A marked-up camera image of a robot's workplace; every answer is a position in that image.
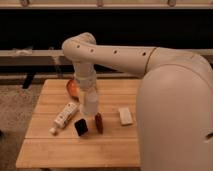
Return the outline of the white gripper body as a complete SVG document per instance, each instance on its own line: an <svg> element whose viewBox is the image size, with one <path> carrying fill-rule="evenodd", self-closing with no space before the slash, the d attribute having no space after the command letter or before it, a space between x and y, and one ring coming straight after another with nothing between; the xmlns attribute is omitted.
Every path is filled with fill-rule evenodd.
<svg viewBox="0 0 213 171"><path fill-rule="evenodd" d="M92 63L74 63L74 78L77 85L86 90L96 84L96 71Z"/></svg>

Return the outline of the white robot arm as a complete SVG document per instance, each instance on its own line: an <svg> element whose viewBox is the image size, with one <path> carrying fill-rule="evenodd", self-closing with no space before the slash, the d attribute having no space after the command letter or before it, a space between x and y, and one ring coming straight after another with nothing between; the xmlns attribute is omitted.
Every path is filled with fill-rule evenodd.
<svg viewBox="0 0 213 171"><path fill-rule="evenodd" d="M136 96L142 171L213 171L213 69L199 54L162 47L65 40L76 66L99 64L142 79Z"/></svg>

